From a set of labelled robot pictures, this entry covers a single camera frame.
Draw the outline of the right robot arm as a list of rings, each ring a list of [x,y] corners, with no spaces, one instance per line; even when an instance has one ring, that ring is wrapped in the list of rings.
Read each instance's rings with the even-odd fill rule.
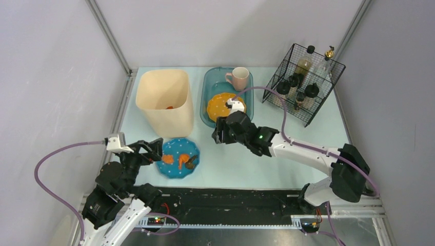
[[[326,174],[302,188],[301,205],[318,207],[332,200],[357,203],[364,193],[370,168],[353,145],[328,149],[285,139],[277,129],[257,127],[241,111],[218,117],[212,138],[217,144],[239,143],[254,155],[290,159]]]

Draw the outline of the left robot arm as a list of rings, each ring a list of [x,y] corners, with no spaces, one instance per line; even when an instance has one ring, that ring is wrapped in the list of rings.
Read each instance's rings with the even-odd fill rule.
[[[162,194],[149,183],[134,185],[142,166],[162,159],[162,138],[127,145],[124,134],[119,133],[105,138],[105,146],[119,160],[102,166],[96,187],[86,198],[80,245],[121,245]]]

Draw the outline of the cream plastic waste bin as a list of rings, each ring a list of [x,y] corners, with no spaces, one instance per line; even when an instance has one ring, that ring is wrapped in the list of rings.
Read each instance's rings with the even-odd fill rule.
[[[193,131],[193,100],[185,70],[145,72],[139,81],[135,104],[160,137],[187,137]]]

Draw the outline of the teal transparent plastic tub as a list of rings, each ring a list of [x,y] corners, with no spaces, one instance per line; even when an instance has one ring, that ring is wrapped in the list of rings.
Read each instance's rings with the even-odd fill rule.
[[[232,72],[234,67],[215,67],[208,70],[204,75],[201,100],[199,113],[203,123],[211,128],[215,127],[215,122],[210,119],[208,113],[206,112],[208,102],[215,96],[221,93],[233,93],[238,94],[239,92],[234,89],[234,87],[226,81],[225,75]],[[249,75],[247,87],[253,87],[253,76]],[[254,93],[253,90],[247,91],[240,96],[242,100],[247,103],[246,114],[250,119],[254,116]]]

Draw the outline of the black wire rack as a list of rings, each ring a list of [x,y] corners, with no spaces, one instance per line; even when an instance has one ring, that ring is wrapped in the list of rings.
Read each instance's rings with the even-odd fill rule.
[[[276,72],[272,76],[271,80],[267,84],[267,88],[273,90],[276,92],[275,88],[278,84],[278,82],[282,80],[287,80],[288,78],[294,73],[296,69],[296,65],[298,60],[304,55],[306,52],[307,47],[303,47],[299,44],[293,44],[290,48],[290,50],[287,52],[286,56],[280,63],[279,67],[277,68]],[[341,75],[343,74],[344,70],[346,69],[346,66],[336,60],[334,60],[334,57],[332,58],[330,62],[330,69],[329,74],[327,75],[326,79],[318,79],[317,76],[314,74],[314,69],[318,63],[320,63],[324,58],[324,53],[320,54],[316,51],[312,54],[312,66],[306,76],[304,76],[304,79],[301,83],[301,86],[299,87],[298,92],[304,92],[305,88],[312,83],[316,83],[317,86],[320,89],[320,92],[318,96],[315,98],[314,105],[310,109],[306,109],[302,107],[300,110],[296,111],[293,108],[293,104],[295,102],[295,97],[292,99],[286,98],[286,101],[283,102],[282,106],[277,106],[275,104],[275,97],[277,95],[265,90],[262,97],[262,102],[270,102],[274,104],[275,106],[286,109],[286,111],[293,115],[294,117],[301,120],[304,124],[304,126],[308,126],[314,119],[314,117],[319,112],[322,105],[325,103],[327,97],[331,94],[333,91],[335,85],[337,84],[338,80],[340,79]]]

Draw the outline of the white granule shaker black lid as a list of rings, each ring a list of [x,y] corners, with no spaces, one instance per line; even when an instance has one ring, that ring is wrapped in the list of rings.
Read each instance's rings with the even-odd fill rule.
[[[310,109],[314,105],[315,98],[318,96],[319,92],[320,89],[316,83],[309,84],[304,91],[305,99],[303,107],[306,109]]]
[[[277,106],[282,106],[283,102],[286,101],[290,88],[290,83],[287,80],[278,82],[275,88],[276,92],[278,93],[278,96],[275,97],[275,104]]]

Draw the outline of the pink ceramic mug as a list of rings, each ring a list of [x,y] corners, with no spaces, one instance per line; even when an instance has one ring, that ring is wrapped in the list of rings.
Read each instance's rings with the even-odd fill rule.
[[[245,67],[236,67],[231,72],[225,74],[225,79],[236,91],[244,90],[248,85],[250,72]]]

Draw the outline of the orange polka dot plate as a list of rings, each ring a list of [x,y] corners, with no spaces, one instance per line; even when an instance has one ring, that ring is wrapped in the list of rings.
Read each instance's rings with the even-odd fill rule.
[[[209,118],[216,122],[218,117],[227,117],[230,114],[230,109],[227,108],[225,103],[227,100],[232,99],[236,96],[234,93],[220,93],[215,95],[211,100],[208,101],[206,112]]]

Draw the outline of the clear glass bottle gold stopper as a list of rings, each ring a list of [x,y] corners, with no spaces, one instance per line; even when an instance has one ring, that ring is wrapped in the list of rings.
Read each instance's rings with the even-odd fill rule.
[[[317,76],[318,79],[325,80],[327,75],[329,74],[330,62],[334,57],[334,51],[335,47],[329,46],[329,50],[324,53],[323,60],[316,65],[314,69],[314,74]]]

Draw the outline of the blue polka dot plate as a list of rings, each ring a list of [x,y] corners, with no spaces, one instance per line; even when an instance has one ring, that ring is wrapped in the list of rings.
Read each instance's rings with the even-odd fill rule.
[[[181,170],[178,169],[178,158],[180,154],[189,154],[190,157],[197,155],[197,159],[194,161],[195,167],[193,170],[185,168],[185,164]],[[200,150],[199,147],[188,138],[174,138],[163,143],[163,155],[172,155],[174,163],[168,165],[162,161],[156,162],[157,170],[164,176],[170,179],[182,179],[187,175],[194,172],[195,168],[200,164]]]

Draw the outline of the small pepper shaker black lid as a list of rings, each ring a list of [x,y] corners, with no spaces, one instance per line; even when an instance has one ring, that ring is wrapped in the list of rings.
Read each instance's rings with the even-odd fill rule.
[[[305,93],[304,92],[298,92],[295,96],[295,102],[293,104],[294,110],[298,111],[303,107],[303,103],[305,100]]]

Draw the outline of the dark sauce bottle red label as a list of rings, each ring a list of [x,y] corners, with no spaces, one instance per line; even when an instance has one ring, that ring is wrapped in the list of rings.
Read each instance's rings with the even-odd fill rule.
[[[312,66],[312,54],[315,52],[315,46],[307,47],[304,55],[298,60],[295,73],[306,76]]]

